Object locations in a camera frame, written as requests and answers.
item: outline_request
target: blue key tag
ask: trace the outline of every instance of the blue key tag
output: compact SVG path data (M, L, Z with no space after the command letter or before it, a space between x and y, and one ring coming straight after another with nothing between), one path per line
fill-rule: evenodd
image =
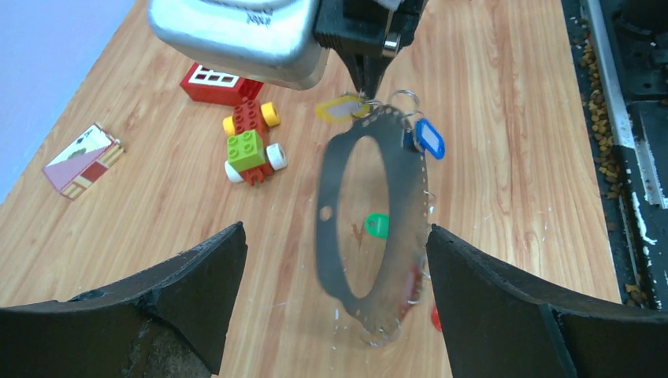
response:
M436 160L445 156L445 142L426 118L421 118L415 123L415 137L420 147L431 152Z

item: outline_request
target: black machine part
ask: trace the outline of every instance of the black machine part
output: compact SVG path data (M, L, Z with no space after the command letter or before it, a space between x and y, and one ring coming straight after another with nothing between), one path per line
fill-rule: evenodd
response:
M455 378L668 376L666 313L567 290L436 225L427 257Z
M314 36L338 53L355 89L375 98L394 57L413 43L427 1L403 0L392 12L374 0L323 0Z
M0 376L218 374L246 264L241 223L67 302L0 309Z

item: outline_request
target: white lego wheel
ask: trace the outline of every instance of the white lego wheel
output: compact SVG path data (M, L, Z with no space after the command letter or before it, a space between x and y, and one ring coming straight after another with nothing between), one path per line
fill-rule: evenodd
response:
M230 181L233 183L241 183L243 182L243 177L234 169L230 164L229 161L225 161L225 173L227 173L228 178Z
M283 148L278 143L267 147L267 158L274 171L288 166L288 158L285 157L285 152L283 152Z

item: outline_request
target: green lego brick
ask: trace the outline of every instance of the green lego brick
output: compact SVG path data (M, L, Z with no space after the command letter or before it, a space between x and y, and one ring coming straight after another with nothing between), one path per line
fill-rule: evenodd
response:
M255 130L228 138L228 161L239 173L266 162L262 137Z

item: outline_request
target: hole in metal plate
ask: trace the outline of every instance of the hole in metal plate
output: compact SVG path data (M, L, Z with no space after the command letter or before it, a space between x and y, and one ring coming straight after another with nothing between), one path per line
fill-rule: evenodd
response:
M366 220L373 213L389 213L387 182L376 140L361 138L343 174L337 214L341 259L348 285L358 298L371 291L383 259L385 240L367 232Z

